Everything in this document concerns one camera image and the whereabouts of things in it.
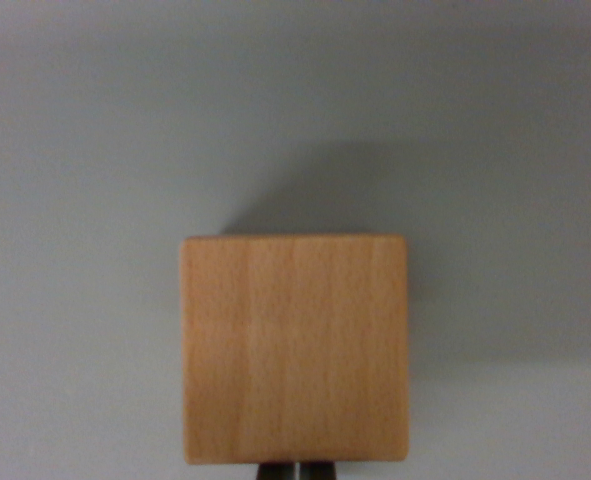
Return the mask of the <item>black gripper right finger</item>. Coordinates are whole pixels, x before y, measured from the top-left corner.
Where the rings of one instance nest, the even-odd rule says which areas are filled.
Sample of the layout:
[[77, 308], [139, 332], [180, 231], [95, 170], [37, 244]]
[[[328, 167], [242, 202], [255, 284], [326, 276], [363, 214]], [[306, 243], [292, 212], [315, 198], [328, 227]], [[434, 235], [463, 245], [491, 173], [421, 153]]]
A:
[[336, 480], [336, 466], [331, 461], [301, 462], [299, 464], [300, 480]]

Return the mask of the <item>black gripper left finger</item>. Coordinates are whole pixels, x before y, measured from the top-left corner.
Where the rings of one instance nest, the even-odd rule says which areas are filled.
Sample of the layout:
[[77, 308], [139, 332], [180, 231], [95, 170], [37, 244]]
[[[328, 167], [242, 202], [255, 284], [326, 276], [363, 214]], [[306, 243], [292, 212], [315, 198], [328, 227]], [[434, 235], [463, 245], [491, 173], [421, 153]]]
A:
[[256, 480], [293, 480], [293, 464], [267, 462], [258, 465]]

